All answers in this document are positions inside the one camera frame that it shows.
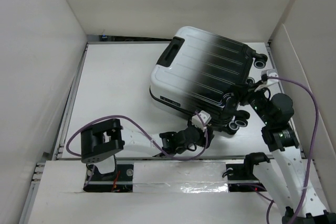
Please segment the white black hard-shell suitcase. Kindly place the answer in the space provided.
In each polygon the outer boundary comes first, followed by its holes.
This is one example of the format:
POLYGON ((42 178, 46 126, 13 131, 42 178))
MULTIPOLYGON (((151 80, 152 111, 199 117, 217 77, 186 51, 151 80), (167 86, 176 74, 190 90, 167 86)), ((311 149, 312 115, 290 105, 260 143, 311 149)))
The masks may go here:
POLYGON ((181 27, 150 76, 152 99, 182 115, 205 111, 214 130, 234 135, 250 114, 239 110, 238 88, 268 57, 247 44, 191 26, 181 27))

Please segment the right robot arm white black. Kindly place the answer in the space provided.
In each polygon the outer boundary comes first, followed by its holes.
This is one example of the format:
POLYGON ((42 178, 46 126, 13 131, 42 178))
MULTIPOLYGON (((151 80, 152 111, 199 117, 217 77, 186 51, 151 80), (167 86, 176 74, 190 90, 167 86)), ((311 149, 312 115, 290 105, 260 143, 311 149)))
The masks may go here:
POLYGON ((243 174, 257 178, 281 212, 282 223, 335 223, 310 182, 310 161, 303 162, 298 139, 290 119, 294 115, 292 99, 283 93, 268 98, 260 83, 240 85, 238 102, 250 105, 265 126, 262 138, 278 164, 282 177, 263 152, 245 156, 243 174))

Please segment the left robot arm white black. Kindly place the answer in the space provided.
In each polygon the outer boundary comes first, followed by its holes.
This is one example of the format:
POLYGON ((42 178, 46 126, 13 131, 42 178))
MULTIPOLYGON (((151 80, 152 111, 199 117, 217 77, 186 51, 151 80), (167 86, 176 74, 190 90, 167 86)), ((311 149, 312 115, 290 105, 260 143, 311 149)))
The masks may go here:
POLYGON ((138 124, 135 124, 138 132, 123 128, 119 118, 91 123, 79 131, 81 162, 105 180, 112 180, 117 175, 116 155, 121 151, 171 159, 184 152, 194 152, 198 147, 203 152, 209 148, 214 134, 208 119, 202 119, 199 121, 195 116, 184 130, 154 135, 138 124))

